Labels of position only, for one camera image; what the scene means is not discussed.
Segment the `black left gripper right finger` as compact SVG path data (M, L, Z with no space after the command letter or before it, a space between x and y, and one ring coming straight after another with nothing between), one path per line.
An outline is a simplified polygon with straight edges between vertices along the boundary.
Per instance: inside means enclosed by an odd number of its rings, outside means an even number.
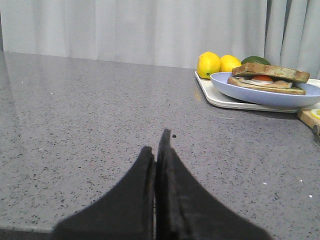
M270 240L264 229L234 213L201 186L170 139L171 131L166 128L156 165L156 239Z

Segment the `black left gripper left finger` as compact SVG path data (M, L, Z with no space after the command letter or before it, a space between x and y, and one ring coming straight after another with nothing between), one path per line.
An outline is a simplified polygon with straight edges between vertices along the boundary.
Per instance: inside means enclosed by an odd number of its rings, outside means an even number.
M142 148L125 176L103 197L59 222L53 240L151 240L156 163Z

